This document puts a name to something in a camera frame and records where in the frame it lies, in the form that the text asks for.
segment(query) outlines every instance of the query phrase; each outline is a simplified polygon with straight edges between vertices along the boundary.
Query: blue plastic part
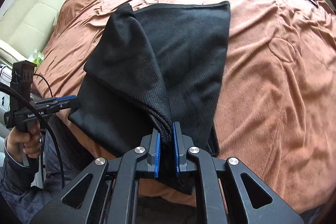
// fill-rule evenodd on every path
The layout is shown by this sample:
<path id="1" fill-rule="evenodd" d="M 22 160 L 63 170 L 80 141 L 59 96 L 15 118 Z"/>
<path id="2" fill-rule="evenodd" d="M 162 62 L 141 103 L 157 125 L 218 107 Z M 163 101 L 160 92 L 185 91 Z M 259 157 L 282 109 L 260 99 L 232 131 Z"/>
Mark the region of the blue plastic part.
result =
<path id="1" fill-rule="evenodd" d="M 157 178 L 159 175 L 160 167 L 160 133 L 157 134 L 156 149 L 155 149 L 155 165 L 154 165 L 154 177 Z"/>
<path id="2" fill-rule="evenodd" d="M 174 136 L 174 157 L 175 157 L 175 166 L 176 166 L 176 176 L 178 177 L 180 174 L 180 154 L 179 154 L 179 146 L 177 144 L 177 135 L 175 123 L 173 123 L 173 136 Z"/>
<path id="3" fill-rule="evenodd" d="M 56 98 L 56 101 L 69 100 L 69 99 L 74 99 L 74 98 L 77 98 L 77 96 L 76 95 L 70 95 L 70 96 L 58 97 L 58 98 Z"/>

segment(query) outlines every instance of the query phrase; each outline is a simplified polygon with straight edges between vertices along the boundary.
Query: black towel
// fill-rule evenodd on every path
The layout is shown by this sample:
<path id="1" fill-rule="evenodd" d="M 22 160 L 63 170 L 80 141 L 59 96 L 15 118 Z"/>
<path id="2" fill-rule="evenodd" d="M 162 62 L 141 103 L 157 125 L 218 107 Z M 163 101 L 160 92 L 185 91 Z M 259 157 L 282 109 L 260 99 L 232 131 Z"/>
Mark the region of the black towel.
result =
<path id="1" fill-rule="evenodd" d="M 213 116 L 229 24 L 227 1 L 154 4 L 136 12 L 121 5 L 84 66 L 81 107 L 69 120 L 116 156 L 138 146 L 155 126 L 164 176 L 174 172 L 172 121 L 181 123 L 196 146 L 216 155 Z"/>

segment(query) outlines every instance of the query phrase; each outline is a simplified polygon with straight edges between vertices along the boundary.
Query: metal screw head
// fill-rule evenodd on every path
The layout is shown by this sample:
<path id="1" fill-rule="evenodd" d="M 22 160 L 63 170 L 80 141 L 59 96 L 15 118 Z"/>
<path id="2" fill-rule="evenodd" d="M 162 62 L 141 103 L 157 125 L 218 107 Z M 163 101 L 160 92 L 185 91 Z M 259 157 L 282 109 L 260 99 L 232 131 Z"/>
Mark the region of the metal screw head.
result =
<path id="1" fill-rule="evenodd" d="M 105 163 L 105 159 L 104 158 L 96 158 L 96 160 L 94 162 L 97 165 L 103 165 Z"/>
<path id="2" fill-rule="evenodd" d="M 189 148 L 189 152 L 193 154 L 197 154 L 200 151 L 200 149 L 196 146 L 192 146 Z"/>
<path id="3" fill-rule="evenodd" d="M 135 153 L 142 154 L 145 152 L 145 148 L 142 146 L 138 146 L 137 148 L 134 149 Z"/>
<path id="4" fill-rule="evenodd" d="M 229 158 L 229 164 L 237 165 L 239 163 L 239 160 L 237 158 Z"/>

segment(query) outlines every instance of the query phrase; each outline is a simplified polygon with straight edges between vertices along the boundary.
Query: brown blanket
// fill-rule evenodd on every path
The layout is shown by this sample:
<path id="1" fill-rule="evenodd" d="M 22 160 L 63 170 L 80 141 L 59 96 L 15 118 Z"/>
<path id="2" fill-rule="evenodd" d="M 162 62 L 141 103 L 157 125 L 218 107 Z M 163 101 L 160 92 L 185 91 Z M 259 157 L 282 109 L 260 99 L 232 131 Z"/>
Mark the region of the brown blanket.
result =
<path id="1" fill-rule="evenodd" d="M 38 68 L 56 96 L 77 94 L 83 65 L 115 8 L 224 0 L 67 0 Z M 220 158 L 236 156 L 297 212 L 325 203 L 336 187 L 336 17 L 323 0 L 229 0 L 230 40 L 215 114 Z M 44 97 L 48 88 L 34 81 Z M 113 156 L 59 116 L 95 157 Z M 156 181 L 140 194 L 194 204 Z"/>

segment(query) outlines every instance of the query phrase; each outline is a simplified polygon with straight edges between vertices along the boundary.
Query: cream pillow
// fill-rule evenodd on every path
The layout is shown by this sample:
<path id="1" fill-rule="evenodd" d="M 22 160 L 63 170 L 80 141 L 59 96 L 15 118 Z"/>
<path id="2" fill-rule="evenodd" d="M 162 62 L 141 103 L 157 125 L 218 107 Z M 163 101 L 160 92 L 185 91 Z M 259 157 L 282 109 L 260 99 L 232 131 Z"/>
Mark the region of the cream pillow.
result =
<path id="1" fill-rule="evenodd" d="M 18 61 L 26 60 L 26 58 L 8 45 L 6 42 L 0 39 L 0 57 L 5 60 L 8 64 L 13 65 L 13 63 Z"/>

